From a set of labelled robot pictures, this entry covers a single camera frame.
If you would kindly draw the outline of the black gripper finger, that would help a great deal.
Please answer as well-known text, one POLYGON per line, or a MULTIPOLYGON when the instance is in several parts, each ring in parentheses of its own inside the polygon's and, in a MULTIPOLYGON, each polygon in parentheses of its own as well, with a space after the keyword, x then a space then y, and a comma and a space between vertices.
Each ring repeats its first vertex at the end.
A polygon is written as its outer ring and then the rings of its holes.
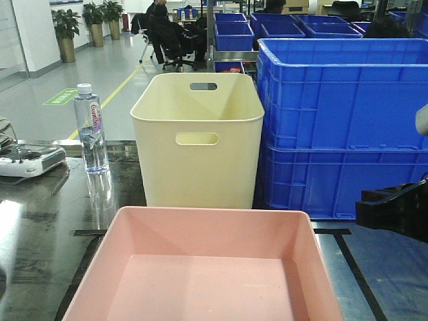
POLYGON ((355 210, 359 226, 393 231, 427 243, 427 179, 363 190, 355 210))

